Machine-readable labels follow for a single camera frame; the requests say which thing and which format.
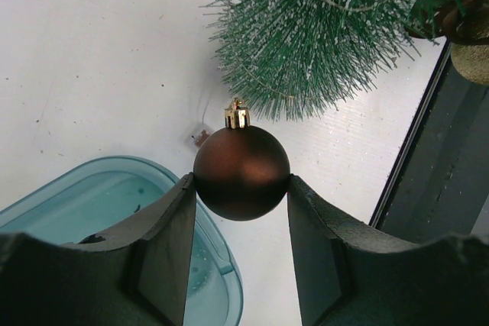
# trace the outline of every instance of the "green pine branch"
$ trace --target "green pine branch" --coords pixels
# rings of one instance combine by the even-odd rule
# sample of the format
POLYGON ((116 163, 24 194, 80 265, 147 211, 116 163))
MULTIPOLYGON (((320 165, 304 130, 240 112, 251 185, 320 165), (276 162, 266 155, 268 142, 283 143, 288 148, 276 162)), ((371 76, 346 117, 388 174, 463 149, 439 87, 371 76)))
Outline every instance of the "green pine branch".
MULTIPOLYGON (((233 96, 278 119, 321 115, 373 87, 412 46, 416 0, 212 0, 214 39, 233 96)), ((439 0, 425 0, 434 18, 439 0)), ((436 33, 432 24, 431 38, 436 33)))

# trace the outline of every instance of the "white surface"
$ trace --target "white surface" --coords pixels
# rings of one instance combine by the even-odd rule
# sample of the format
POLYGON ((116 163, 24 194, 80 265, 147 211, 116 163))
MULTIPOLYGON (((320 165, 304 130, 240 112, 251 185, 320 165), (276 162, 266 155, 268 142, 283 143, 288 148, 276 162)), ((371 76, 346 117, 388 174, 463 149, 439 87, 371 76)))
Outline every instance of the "white surface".
MULTIPOLYGON (((207 1, 0 0, 0 208, 100 156, 142 156, 188 173, 195 153, 183 141, 209 99, 215 129, 230 101, 198 8, 207 1)), ((399 60, 377 90, 321 120, 256 122, 282 142, 295 174, 362 221, 440 51, 427 42, 419 50, 422 59, 399 60)), ((256 221, 216 222, 243 277, 241 324, 300 324, 285 204, 256 221)))

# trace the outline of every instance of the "transparent plastic piece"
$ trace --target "transparent plastic piece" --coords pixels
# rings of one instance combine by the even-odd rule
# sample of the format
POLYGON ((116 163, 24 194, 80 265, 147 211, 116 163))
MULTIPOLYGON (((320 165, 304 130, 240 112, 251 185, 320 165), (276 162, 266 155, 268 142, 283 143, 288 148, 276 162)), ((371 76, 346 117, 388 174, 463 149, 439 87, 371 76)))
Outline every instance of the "transparent plastic piece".
MULTIPOLYGON (((93 160, 0 211, 0 232, 78 243, 155 202, 177 181, 168 169, 141 158, 93 160)), ((238 267, 198 202, 184 325, 235 326, 242 309, 238 267)))

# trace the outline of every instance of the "scratch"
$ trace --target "scratch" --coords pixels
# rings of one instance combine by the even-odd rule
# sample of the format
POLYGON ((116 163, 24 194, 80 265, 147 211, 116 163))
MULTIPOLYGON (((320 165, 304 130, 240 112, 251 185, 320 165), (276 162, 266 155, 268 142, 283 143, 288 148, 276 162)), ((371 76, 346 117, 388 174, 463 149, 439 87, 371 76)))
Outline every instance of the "scratch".
MULTIPOLYGON (((47 104, 49 103, 49 98, 51 97, 51 92, 53 91, 53 85, 54 85, 54 81, 51 82, 51 85, 49 87, 49 92, 47 93, 47 98, 46 98, 46 102, 44 103, 43 111, 40 113, 39 122, 43 121, 44 112, 46 112, 46 107, 47 107, 47 104)), ((34 145, 36 142, 37 134, 39 133, 39 128, 40 128, 40 124, 37 124, 36 134, 34 134, 34 138, 32 139, 32 145, 34 145)))

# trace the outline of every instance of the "ornament cap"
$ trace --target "ornament cap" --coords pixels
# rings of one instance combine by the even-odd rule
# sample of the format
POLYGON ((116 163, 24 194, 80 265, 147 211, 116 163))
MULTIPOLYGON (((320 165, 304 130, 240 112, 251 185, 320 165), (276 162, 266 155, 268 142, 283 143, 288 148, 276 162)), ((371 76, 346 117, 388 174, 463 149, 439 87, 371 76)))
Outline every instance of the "ornament cap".
POLYGON ((235 98, 224 112, 225 125, 228 129, 244 129, 250 126, 250 111, 241 106, 243 101, 235 98))

